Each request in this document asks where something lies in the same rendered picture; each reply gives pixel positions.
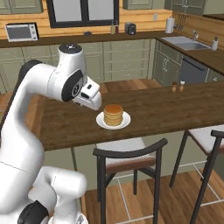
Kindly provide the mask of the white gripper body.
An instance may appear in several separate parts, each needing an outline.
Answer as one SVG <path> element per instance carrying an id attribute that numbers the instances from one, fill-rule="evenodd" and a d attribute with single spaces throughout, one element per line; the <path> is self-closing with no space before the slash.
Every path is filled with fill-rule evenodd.
<path id="1" fill-rule="evenodd" d="M 79 103 L 81 106 L 85 106 L 93 110 L 98 110 L 102 105 L 102 96 L 101 93 L 98 92 L 93 99 L 87 99 L 83 96 L 76 96 L 73 101 L 75 103 Z"/>

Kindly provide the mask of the stack of pancakes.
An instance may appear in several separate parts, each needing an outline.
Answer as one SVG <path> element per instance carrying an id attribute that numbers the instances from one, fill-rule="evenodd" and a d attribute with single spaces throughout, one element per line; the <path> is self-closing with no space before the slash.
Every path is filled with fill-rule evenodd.
<path id="1" fill-rule="evenodd" d="M 118 104 L 107 105 L 103 114 L 103 120 L 108 126 L 118 126 L 123 121 L 123 107 Z"/>

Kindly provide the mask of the white round plate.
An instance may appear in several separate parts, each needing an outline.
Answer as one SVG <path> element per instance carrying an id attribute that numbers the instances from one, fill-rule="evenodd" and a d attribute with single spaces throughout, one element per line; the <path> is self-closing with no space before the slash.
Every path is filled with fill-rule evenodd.
<path id="1" fill-rule="evenodd" d="M 106 130 L 119 130 L 127 127 L 131 122 L 131 117 L 127 112 L 123 112 L 122 114 L 122 123 L 117 126 L 108 126 L 104 122 L 104 114 L 101 112 L 97 117 L 96 117 L 96 123 L 101 126 L 102 128 Z"/>

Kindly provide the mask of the long green base cupboard run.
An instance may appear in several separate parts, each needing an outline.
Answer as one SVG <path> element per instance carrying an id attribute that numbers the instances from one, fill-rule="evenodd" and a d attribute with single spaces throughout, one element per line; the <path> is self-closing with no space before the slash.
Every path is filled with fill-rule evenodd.
<path id="1" fill-rule="evenodd" d="M 151 41 L 149 39 L 80 44 L 87 61 L 87 75 L 98 83 L 144 79 L 148 76 Z M 58 45 L 0 49 L 0 94 L 12 91 L 20 67 L 28 60 L 57 66 Z"/>

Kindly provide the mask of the black stool with white seat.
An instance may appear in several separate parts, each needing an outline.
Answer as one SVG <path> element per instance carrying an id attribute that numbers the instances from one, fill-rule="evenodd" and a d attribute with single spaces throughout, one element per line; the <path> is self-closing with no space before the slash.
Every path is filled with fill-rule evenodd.
<path id="1" fill-rule="evenodd" d="M 106 224 L 106 188 L 118 172 L 133 171 L 133 194 L 137 194 L 137 172 L 153 179 L 153 224 L 158 224 L 158 203 L 161 174 L 162 148 L 165 138 L 145 146 L 141 137 L 121 141 L 98 143 L 93 154 L 97 156 L 97 192 L 101 203 L 101 224 Z"/>
<path id="2" fill-rule="evenodd" d="M 192 140 L 207 155 L 203 172 L 200 174 L 202 181 L 201 188 L 199 190 L 199 195 L 192 212 L 192 218 L 190 220 L 190 224 L 194 224 L 197 219 L 198 212 L 202 207 L 202 200 L 208 185 L 208 180 L 210 179 L 212 173 L 212 169 L 214 168 L 215 159 L 219 153 L 224 153 L 224 124 L 199 129 L 189 129 L 184 132 L 181 145 L 178 150 L 176 163 L 171 175 L 169 187 L 173 187 L 188 137 L 191 137 Z"/>

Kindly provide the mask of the green cupboards under sink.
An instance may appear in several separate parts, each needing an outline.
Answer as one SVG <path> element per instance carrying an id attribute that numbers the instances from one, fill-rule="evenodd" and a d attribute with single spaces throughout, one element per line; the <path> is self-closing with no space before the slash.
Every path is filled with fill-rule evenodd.
<path id="1" fill-rule="evenodd" d="M 182 53 L 156 41 L 152 78 L 162 87 L 171 86 L 179 80 Z"/>

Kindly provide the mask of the black toaster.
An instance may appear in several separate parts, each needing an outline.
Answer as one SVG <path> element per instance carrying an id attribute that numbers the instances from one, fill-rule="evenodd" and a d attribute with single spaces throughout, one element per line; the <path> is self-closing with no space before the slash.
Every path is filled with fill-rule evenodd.
<path id="1" fill-rule="evenodd" d="M 124 25 L 124 30 L 129 35 L 135 35 L 137 32 L 137 26 L 134 23 L 127 22 Z"/>

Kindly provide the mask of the black framed window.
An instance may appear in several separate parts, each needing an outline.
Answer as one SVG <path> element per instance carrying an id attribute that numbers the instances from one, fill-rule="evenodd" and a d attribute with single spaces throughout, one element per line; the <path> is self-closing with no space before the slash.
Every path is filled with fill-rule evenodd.
<path id="1" fill-rule="evenodd" d="M 119 0 L 46 0 L 52 28 L 119 24 Z"/>

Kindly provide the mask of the white toaster oven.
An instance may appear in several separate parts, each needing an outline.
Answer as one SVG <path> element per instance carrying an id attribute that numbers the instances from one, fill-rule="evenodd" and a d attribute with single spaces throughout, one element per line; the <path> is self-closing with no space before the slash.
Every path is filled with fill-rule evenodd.
<path id="1" fill-rule="evenodd" d="M 37 41 L 39 39 L 36 23 L 7 24 L 5 31 L 9 42 Z"/>

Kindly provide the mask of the dark grey dishwasher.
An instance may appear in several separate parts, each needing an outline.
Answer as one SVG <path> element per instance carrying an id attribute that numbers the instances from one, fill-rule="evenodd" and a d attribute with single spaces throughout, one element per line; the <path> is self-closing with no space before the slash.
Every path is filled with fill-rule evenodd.
<path id="1" fill-rule="evenodd" d="M 204 83 L 207 77 L 208 68 L 196 60 L 184 56 L 180 69 L 179 81 L 185 84 Z"/>

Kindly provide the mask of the white paper towel roll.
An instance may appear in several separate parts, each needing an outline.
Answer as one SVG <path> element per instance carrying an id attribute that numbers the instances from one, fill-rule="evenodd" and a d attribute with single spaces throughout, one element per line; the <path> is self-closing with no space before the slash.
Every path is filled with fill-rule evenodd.
<path id="1" fill-rule="evenodd" d="M 175 24 L 175 19 L 173 17 L 168 17 L 166 19 L 165 32 L 166 33 L 173 33 L 174 24 Z"/>

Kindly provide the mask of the steel sink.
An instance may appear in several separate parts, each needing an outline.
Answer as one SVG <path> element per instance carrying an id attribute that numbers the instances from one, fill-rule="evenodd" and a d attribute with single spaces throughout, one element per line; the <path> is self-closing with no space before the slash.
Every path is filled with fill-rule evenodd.
<path id="1" fill-rule="evenodd" d="M 163 38 L 163 40 L 186 51 L 210 49 L 209 45 L 200 43 L 199 41 L 195 41 L 191 38 L 187 38 L 184 36 L 166 37 L 166 38 Z"/>

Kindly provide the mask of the hanging kitchen utensils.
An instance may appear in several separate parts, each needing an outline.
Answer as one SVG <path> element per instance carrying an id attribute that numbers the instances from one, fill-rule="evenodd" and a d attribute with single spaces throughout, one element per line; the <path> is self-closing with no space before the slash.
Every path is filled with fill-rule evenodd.
<path id="1" fill-rule="evenodd" d="M 178 15 L 178 30 L 179 31 L 184 28 L 187 17 L 188 15 L 185 13 L 180 13 Z"/>

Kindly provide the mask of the white soap dispenser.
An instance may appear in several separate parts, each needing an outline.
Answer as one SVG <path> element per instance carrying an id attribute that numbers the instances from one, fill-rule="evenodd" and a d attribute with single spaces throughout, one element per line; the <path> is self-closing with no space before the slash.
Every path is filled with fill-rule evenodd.
<path id="1" fill-rule="evenodd" d="M 211 50 L 212 51 L 216 51 L 217 50 L 218 43 L 219 43 L 218 37 L 214 37 L 214 40 L 213 40 L 213 43 L 212 43 L 212 46 L 211 46 Z"/>

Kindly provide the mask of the green wall cupboard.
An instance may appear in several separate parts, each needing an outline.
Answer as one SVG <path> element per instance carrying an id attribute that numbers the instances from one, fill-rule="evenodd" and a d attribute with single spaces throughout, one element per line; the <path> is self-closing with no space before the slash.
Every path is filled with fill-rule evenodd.
<path id="1" fill-rule="evenodd" d="M 0 15 L 36 14 L 43 11 L 42 0 L 0 0 Z"/>
<path id="2" fill-rule="evenodd" d="M 167 10 L 195 15 L 224 13 L 224 0 L 164 0 Z"/>
<path id="3" fill-rule="evenodd" d="M 165 0 L 122 0 L 125 10 L 158 10 L 165 7 Z"/>

